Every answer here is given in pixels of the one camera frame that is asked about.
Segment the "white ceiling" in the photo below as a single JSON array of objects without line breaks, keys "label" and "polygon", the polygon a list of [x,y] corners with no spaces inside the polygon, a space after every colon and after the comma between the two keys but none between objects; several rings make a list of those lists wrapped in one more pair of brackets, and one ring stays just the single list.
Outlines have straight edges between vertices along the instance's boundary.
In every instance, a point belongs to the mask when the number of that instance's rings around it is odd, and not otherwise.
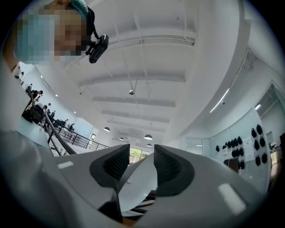
[{"label": "white ceiling", "polygon": [[198,1],[87,3],[98,34],[110,37],[109,47],[96,64],[85,56],[68,62],[66,73],[109,122],[113,136],[139,138],[143,145],[151,134],[153,144],[161,143],[195,62]]},{"label": "white ceiling", "polygon": [[249,37],[240,31],[237,2],[86,2],[98,34],[110,37],[108,49],[95,64],[83,55],[58,74],[40,71],[68,106],[95,127],[110,127],[114,138],[138,138],[146,148],[143,137],[151,134],[152,144],[166,143],[190,130],[232,84]]}]

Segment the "pendant light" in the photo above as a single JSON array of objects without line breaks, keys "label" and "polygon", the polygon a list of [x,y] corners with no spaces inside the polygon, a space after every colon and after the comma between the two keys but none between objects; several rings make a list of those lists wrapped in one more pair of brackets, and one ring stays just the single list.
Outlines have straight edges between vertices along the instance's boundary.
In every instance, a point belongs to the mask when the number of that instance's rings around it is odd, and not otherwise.
[{"label": "pendant light", "polygon": [[104,127],[103,129],[104,129],[105,131],[110,132],[110,128],[108,128],[108,127]]},{"label": "pendant light", "polygon": [[150,135],[150,134],[147,134],[147,135],[145,135],[145,137],[144,137],[145,139],[147,139],[147,140],[152,140],[153,138],[152,138],[152,136]]}]

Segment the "people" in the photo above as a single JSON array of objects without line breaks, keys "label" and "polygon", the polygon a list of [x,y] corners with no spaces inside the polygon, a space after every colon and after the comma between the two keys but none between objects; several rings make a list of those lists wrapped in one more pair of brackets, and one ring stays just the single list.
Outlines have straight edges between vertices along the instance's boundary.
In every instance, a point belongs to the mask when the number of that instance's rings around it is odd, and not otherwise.
[{"label": "people", "polygon": [[74,130],[73,126],[74,126],[74,123],[69,126],[69,132]]},{"label": "people", "polygon": [[42,90],[40,90],[40,91],[33,90],[33,91],[31,92],[31,95],[30,95],[31,100],[30,100],[30,102],[28,103],[28,106],[34,101],[34,99],[37,97],[37,95],[42,95],[42,94],[43,94],[43,91],[42,91]]},{"label": "people", "polygon": [[55,110],[51,113],[50,117],[53,119],[55,116]]},{"label": "people", "polygon": [[26,88],[25,88],[25,92],[26,92],[26,94],[29,95],[29,96],[31,95],[32,85],[33,85],[32,83],[31,83],[31,84],[27,84],[27,85],[26,85]]},{"label": "people", "polygon": [[62,56],[80,56],[91,40],[94,25],[87,20],[89,10],[84,0],[41,2],[19,17],[5,42],[3,57],[11,72],[19,61],[41,64],[59,61]]},{"label": "people", "polygon": [[67,121],[68,121],[68,119],[66,119],[66,120],[63,122],[63,126],[66,125]]}]

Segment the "white wall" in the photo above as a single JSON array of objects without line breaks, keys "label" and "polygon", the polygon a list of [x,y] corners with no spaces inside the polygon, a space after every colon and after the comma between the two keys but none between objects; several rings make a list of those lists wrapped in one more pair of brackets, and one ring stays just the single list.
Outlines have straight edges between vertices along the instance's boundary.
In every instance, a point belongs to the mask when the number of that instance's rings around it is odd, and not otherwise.
[{"label": "white wall", "polygon": [[[270,179],[270,171],[271,171],[271,164],[270,164],[270,154],[269,154],[269,147],[267,143],[267,136],[263,132],[262,137],[265,139],[265,146],[259,148],[259,150],[255,150],[252,144],[252,150],[254,155],[254,160],[247,160],[245,154],[247,153],[244,144],[238,145],[237,147],[228,148],[227,154],[224,155],[222,153],[222,146],[227,142],[231,141],[232,139],[241,137],[241,140],[251,139],[252,143],[256,139],[259,143],[260,135],[253,138],[251,136],[251,128],[256,129],[257,124],[259,124],[262,128],[261,119],[254,108],[252,108],[245,116],[243,116],[239,121],[234,123],[228,129],[220,132],[219,134],[213,136],[209,140],[209,148],[210,148],[210,157],[218,160],[220,162],[224,162],[226,159],[232,158],[232,150],[240,149],[242,147],[244,149],[244,156],[239,156],[239,161],[243,160],[245,164],[245,168],[243,170],[239,170],[239,175],[243,177],[245,180],[250,182],[257,190],[261,193],[266,193],[268,190],[269,179]],[[216,151],[216,146],[219,146],[220,151]],[[260,166],[257,166],[255,163],[255,157],[259,155],[262,157],[262,154],[266,153],[268,157],[268,161],[266,164],[261,162]]]},{"label": "white wall", "polygon": [[276,145],[280,145],[280,136],[285,133],[285,116],[279,103],[268,112],[262,118],[263,127],[266,133],[270,131],[273,134],[273,140]]},{"label": "white wall", "polygon": [[55,119],[69,119],[68,123],[75,122],[76,116],[71,111],[67,110],[67,108],[58,100],[55,94],[52,93],[51,89],[44,83],[44,80],[41,78],[41,74],[37,69],[34,69],[28,75],[26,75],[24,78],[23,87],[25,88],[26,84],[30,83],[33,84],[33,90],[43,91],[43,96],[40,98],[39,103],[42,105],[51,103],[49,109],[51,112],[54,110],[56,111]]},{"label": "white wall", "polygon": [[225,105],[217,106],[212,113],[208,112],[207,116],[197,121],[186,137],[211,138],[224,131],[260,101],[272,82],[285,94],[285,77],[256,59],[252,69],[241,71],[224,98]]},{"label": "white wall", "polygon": [[89,124],[86,120],[77,117],[74,122],[74,131],[85,138],[89,138],[90,133],[93,130],[93,126]]}]

